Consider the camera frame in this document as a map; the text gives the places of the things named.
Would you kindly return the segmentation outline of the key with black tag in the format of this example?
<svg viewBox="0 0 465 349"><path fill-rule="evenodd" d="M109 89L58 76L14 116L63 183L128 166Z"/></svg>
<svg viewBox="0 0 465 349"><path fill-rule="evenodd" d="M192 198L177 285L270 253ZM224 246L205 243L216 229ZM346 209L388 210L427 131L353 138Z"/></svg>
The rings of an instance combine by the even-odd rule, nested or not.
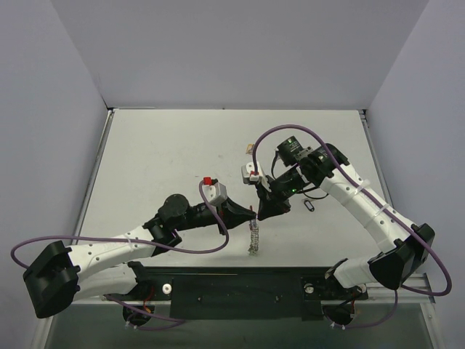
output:
<svg viewBox="0 0 465 349"><path fill-rule="evenodd" d="M312 203L312 199L309 199L309 198L303 199L302 203L309 212L314 212L315 211L315 207L314 207L314 205Z"/></svg>

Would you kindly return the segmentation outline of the red handle spring keyring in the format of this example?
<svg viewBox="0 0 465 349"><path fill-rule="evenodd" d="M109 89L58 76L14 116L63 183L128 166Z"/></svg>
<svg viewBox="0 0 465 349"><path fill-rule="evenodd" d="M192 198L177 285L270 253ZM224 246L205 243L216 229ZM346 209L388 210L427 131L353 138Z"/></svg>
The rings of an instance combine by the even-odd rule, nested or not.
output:
<svg viewBox="0 0 465 349"><path fill-rule="evenodd" d="M259 225L256 217L249 221L248 227L250 231L250 244L248 253L250 255L257 255L259 251Z"/></svg>

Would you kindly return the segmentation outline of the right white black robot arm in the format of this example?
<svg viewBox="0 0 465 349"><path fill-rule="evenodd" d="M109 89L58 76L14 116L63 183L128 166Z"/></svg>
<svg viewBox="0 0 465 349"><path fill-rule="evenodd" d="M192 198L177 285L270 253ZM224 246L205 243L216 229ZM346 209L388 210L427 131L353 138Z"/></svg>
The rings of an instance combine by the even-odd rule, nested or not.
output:
<svg viewBox="0 0 465 349"><path fill-rule="evenodd" d="M397 290L430 255L434 230L396 212L359 177L338 148L324 143L309 151L290 137L278 146L278 152L288 167L281 176L262 174L258 161L244 169L245 180L251 181L259 197L259 220L289 212L290 197L313 185L338 201L379 248L373 257L345 258L328 269L324 287L329 295L341 297L350 288L371 282Z"/></svg>

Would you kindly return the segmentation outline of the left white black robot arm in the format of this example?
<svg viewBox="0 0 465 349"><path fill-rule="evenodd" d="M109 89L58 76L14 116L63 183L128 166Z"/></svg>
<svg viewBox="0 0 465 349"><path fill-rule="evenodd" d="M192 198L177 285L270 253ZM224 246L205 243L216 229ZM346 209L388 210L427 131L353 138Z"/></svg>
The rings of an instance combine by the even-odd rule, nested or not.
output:
<svg viewBox="0 0 465 349"><path fill-rule="evenodd" d="M47 237L49 244L25 269L23 280L37 318L54 316L75 300L107 293L106 286L118 286L119 294L139 300L150 285L140 274L125 282L110 281L85 285L97 274L128 265L137 259L180 250L179 232L216 225L223 236L256 217L254 211L230 198L212 198L195 206L185 196L173 194L143 225L113 238L85 238L83 245L67 246L60 237Z"/></svg>

